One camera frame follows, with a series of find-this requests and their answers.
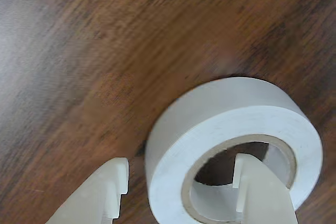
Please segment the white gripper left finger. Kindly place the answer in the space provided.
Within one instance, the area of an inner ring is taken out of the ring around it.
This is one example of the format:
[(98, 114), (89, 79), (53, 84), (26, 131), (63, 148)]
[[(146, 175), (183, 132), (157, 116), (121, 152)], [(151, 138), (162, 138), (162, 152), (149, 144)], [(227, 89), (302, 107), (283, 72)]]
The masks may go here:
[(113, 223), (121, 196), (128, 193), (129, 162), (116, 157), (94, 171), (56, 210), (47, 223)]

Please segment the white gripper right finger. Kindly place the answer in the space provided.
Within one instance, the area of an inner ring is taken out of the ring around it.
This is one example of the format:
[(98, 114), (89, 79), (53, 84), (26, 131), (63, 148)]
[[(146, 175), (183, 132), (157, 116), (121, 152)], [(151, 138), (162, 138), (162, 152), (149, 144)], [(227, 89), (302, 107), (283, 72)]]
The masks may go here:
[(235, 157), (233, 188), (238, 190), (236, 211), (241, 223), (297, 223), (289, 189), (259, 159)]

